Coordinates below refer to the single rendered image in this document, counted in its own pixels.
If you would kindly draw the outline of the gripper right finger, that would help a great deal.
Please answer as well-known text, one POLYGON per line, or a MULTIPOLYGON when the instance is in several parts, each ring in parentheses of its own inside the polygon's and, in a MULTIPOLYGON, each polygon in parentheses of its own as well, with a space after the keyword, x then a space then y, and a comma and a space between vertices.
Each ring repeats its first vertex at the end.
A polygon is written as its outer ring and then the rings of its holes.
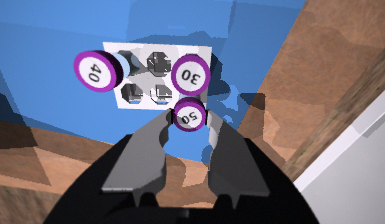
POLYGON ((213 148, 208 187, 217 198, 228 194, 233 209, 270 224, 320 224, 293 182, 250 138, 210 109, 206 110, 205 125, 213 148))

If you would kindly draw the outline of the centrifuge tube with purple cap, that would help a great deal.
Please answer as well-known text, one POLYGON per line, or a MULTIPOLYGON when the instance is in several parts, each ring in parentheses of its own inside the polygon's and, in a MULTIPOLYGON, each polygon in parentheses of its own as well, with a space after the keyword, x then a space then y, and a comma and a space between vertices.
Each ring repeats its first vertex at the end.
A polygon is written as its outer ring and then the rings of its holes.
POLYGON ((194 132, 205 124, 206 110, 200 94, 186 96, 180 93, 173 109, 174 125, 185 132, 194 132))

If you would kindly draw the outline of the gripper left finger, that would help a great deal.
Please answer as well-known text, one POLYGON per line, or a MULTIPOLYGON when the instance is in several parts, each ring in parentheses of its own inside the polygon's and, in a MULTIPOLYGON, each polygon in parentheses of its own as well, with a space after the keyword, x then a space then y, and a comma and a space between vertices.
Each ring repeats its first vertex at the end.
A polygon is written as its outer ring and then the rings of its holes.
POLYGON ((94 224, 122 209, 139 206, 145 192, 166 184, 169 108, 127 134, 91 164, 64 192, 43 224, 94 224))

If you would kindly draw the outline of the blue mat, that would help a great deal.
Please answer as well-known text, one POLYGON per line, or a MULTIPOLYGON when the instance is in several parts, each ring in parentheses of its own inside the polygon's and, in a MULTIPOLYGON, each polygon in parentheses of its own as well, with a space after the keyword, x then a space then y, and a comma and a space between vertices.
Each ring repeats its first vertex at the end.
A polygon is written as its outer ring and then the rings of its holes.
POLYGON ((103 42, 212 47, 206 110, 236 131, 306 0, 0 0, 0 121, 116 144, 165 110, 118 108, 74 59, 103 42))

